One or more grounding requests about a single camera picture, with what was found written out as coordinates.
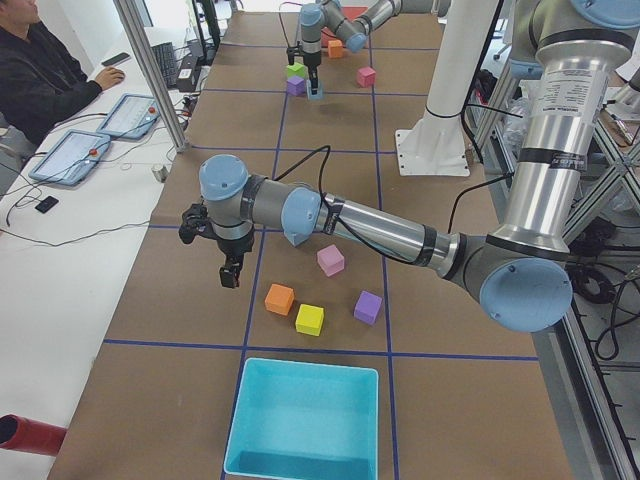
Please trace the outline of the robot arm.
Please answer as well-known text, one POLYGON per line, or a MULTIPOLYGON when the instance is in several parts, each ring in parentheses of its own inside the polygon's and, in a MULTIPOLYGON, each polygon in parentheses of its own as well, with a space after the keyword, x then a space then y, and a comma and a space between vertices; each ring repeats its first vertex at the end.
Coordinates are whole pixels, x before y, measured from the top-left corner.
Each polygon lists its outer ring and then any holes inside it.
POLYGON ((363 204, 368 180, 328 146, 275 176, 252 172, 239 153, 216 154, 198 171, 199 200, 182 216, 183 236, 217 243, 215 279, 239 286, 256 237, 282 249, 317 247, 322 236, 354 241, 402 268, 406 295, 425 300, 453 287, 492 321, 536 332, 557 323, 573 298, 562 232, 602 110, 609 79, 639 32, 635 1, 517 1, 507 63, 541 73, 515 172, 502 180, 496 213, 491 183, 462 150, 473 78, 483 62, 499 1, 454 1, 425 103, 411 118, 410 150, 428 174, 409 175, 382 155, 374 189, 386 207, 363 204))
POLYGON ((450 1, 381 0, 354 20, 350 20, 338 1, 315 1, 305 4, 299 12, 300 40, 287 49, 289 62, 300 56, 307 68, 313 94, 319 89, 318 68, 321 65, 321 37, 324 29, 333 33, 352 53, 364 46, 372 32, 386 21, 401 14, 434 14, 443 17, 450 1))

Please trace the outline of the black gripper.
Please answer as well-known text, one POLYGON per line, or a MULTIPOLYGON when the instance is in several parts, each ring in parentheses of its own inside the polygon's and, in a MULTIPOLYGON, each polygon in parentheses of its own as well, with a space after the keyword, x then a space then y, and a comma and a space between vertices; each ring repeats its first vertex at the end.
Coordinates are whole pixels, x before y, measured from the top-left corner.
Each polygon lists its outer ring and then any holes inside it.
POLYGON ((220 283, 224 288, 235 289, 240 286, 239 278, 244 264, 244 255, 252 252, 254 237, 253 230, 240 238, 217 237, 218 248, 225 255, 224 264, 219 269, 220 283))
POLYGON ((303 52, 303 63, 307 68, 308 79, 311 83, 317 83, 319 80, 318 77, 318 68, 321 65, 321 52, 303 52))

